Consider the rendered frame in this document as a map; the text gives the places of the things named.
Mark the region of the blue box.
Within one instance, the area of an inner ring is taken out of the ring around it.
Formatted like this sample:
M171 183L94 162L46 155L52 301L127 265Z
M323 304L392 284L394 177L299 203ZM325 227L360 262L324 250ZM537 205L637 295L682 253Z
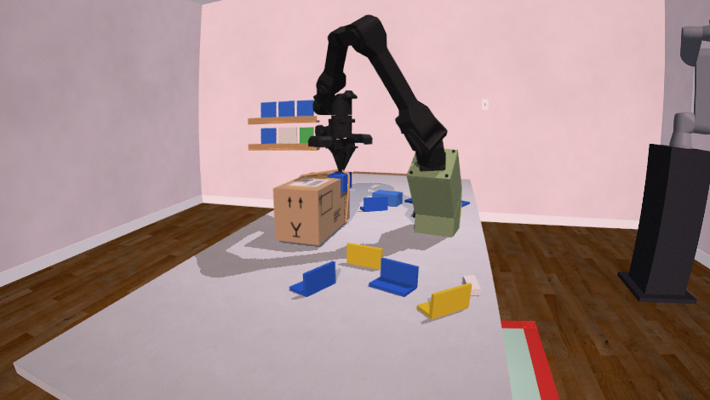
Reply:
M372 193L372 197L388 197L388 206L392 207L403 203L403 193L399 191L378 190Z

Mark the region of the blue flat rectangular slab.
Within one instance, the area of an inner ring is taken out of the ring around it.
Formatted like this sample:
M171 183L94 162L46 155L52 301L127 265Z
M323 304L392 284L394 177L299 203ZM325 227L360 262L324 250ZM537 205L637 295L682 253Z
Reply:
M412 203L412 198L406 199L406 200L404 200L404 201L405 201L406 203ZM461 201L461 203L462 203L461 207L464 207L464 206L470 204L470 202L467 202L467 201Z

